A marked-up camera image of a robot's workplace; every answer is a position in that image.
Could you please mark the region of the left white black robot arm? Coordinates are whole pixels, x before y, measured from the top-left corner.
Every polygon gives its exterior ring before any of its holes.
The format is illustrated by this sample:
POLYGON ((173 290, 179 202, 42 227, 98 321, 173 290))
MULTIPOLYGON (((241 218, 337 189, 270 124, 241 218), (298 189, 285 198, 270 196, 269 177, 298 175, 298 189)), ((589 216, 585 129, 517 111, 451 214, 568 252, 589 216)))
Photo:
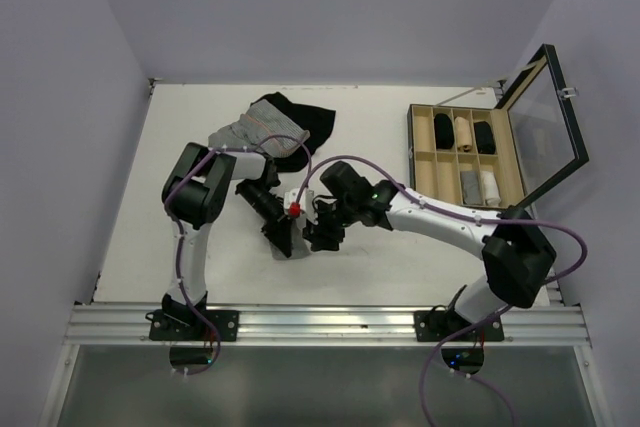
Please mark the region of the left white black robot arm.
POLYGON ((162 312, 185 339, 201 337, 208 326, 205 263, 213 223, 229 187, 263 219, 262 235, 276 259, 308 253, 301 231, 285 214, 283 199, 271 192, 280 185, 275 160, 266 153, 217 153, 190 142, 182 151, 162 191, 165 210, 174 221, 176 264, 162 312))

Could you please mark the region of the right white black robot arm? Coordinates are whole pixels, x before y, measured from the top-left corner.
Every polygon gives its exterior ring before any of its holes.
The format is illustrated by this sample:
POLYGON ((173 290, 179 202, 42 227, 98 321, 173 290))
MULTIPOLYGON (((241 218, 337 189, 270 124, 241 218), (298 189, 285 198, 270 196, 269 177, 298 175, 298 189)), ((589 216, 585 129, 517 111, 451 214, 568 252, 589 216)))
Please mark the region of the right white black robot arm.
POLYGON ((480 259, 484 272, 450 302, 445 326, 451 336, 468 339, 481 320, 507 306, 534 305, 556 252, 522 209, 477 210, 425 197, 384 179, 370 183, 344 161, 326 169, 321 183, 331 199, 314 203, 315 217, 303 237, 314 252, 336 251, 348 227, 360 223, 420 234, 480 259))

